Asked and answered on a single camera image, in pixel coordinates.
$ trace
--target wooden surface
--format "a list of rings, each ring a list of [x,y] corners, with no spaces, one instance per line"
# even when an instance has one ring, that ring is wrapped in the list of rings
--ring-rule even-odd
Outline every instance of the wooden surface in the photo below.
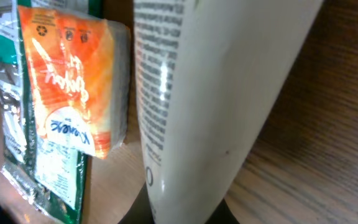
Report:
[[[131,26],[132,4],[106,2],[105,16]],[[127,145],[93,160],[87,223],[116,223],[143,184],[133,83],[130,98]],[[241,223],[358,223],[358,0],[324,3],[226,200]],[[1,174],[0,203],[51,222]]]

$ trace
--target plastic tube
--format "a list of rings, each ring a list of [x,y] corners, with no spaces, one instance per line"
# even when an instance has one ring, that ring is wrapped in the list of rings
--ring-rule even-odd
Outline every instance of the plastic tube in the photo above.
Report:
[[[322,0],[135,0],[137,108],[156,223],[204,223]]]

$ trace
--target wooden panel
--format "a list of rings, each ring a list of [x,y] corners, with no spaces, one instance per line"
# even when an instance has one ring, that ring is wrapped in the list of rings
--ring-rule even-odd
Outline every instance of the wooden panel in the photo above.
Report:
[[[324,3],[227,200],[242,223],[358,223],[358,1]]]
[[[132,27],[132,13],[105,2],[108,19]],[[118,222],[144,181],[134,82],[126,146],[90,173],[85,223]],[[226,200],[241,223],[358,223],[358,0],[324,3]],[[51,223],[1,174],[0,203],[19,223]]]

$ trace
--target label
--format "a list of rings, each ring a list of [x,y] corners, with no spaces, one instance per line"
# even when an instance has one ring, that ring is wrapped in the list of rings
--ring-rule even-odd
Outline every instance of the label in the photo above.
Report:
[[[0,0],[0,106],[2,130],[6,147],[12,155],[23,162],[25,136],[22,130],[22,78],[21,64],[16,52],[19,50],[16,2]]]
[[[47,139],[51,142],[95,155],[89,125],[71,106],[55,110],[45,122]]]
[[[37,144],[35,179],[75,209],[78,151],[41,138]]]
[[[51,9],[72,9],[88,12],[88,0],[31,0],[32,7],[46,7]]]
[[[135,1],[137,108],[146,182],[154,220],[155,195],[178,57],[184,1]]]
[[[16,2],[0,0],[0,35],[17,40]]]

